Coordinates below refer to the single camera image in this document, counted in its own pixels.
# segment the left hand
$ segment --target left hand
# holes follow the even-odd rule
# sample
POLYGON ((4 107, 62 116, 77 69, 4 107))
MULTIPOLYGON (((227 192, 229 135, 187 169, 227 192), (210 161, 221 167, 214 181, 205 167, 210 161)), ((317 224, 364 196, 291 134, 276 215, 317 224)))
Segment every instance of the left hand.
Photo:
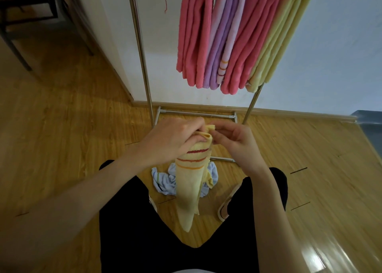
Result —
POLYGON ((136 147, 136 156, 144 160, 144 166, 162 164, 174 160, 197 142, 205 142, 195 131, 203 130, 204 119, 192 120, 166 118, 161 120, 136 147))

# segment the right hand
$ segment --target right hand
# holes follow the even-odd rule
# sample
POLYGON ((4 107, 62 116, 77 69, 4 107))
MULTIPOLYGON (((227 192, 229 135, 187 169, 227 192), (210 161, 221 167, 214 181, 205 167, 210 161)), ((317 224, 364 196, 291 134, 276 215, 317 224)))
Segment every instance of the right hand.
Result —
POLYGON ((215 125, 216 130, 209 131, 214 144, 223 145, 246 175, 259 175, 261 170, 268 169, 248 126, 229 120, 216 120, 209 124, 215 125))

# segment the red stripe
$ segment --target red stripe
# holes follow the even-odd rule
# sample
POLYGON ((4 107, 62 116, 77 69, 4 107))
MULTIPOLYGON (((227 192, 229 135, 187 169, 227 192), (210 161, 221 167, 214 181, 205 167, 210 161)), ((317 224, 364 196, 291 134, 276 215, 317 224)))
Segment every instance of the red stripe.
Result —
POLYGON ((191 150, 191 151, 189 151, 188 153, 198 153, 198 152, 205 152, 205 151, 207 151, 209 148, 207 148, 207 149, 201 149, 201 150, 191 150))
POLYGON ((201 161, 205 160, 206 158, 207 158, 207 157, 202 158, 201 160, 183 160, 183 159, 177 158, 177 160, 181 160, 181 161, 189 161, 189 162, 201 162, 201 161))

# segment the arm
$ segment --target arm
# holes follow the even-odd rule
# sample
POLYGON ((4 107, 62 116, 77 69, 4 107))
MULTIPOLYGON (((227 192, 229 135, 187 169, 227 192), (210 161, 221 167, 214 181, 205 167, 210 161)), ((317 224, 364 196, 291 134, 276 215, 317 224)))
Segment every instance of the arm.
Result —
POLYGON ((0 272, 29 271, 69 242, 134 175, 173 160, 196 142, 203 118, 161 121, 139 144, 64 193, 47 199, 0 231, 0 272))
POLYGON ((292 232, 276 181, 248 126, 213 121, 214 142, 222 144, 251 178, 260 272, 309 272, 292 232))

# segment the black pants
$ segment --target black pants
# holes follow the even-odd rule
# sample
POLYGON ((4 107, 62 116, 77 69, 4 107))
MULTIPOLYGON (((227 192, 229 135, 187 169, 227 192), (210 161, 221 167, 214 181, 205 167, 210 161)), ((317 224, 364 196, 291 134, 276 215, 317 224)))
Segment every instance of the black pants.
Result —
MULTIPOLYGON (((107 160, 100 169, 112 163, 107 160)), ((284 209, 285 174, 270 168, 284 209)), ((199 248, 183 244, 149 202, 149 191, 137 177, 129 180, 100 210, 102 272, 258 272, 252 184, 246 177, 228 204, 229 217, 199 248)))

